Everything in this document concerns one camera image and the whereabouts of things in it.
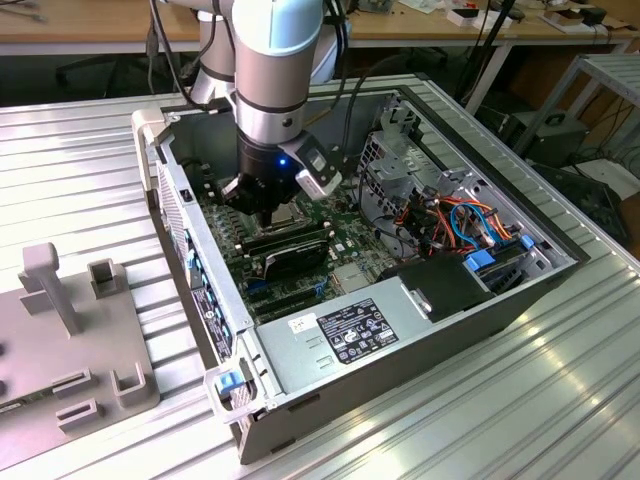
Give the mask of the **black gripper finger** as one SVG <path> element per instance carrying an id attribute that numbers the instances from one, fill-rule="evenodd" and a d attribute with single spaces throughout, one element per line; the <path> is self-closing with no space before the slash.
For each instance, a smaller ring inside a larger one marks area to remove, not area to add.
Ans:
<path id="1" fill-rule="evenodd" d="M 221 190 L 224 204 L 245 215 L 255 215 L 261 227 L 272 222 L 273 205 L 268 189 L 248 174 L 236 175 Z"/>
<path id="2" fill-rule="evenodd" d="M 273 223 L 274 212 L 281 204 L 287 204 L 299 192 L 300 186 L 296 180 L 284 181 L 278 180 L 272 183 L 268 188 L 267 195 L 267 225 Z"/>

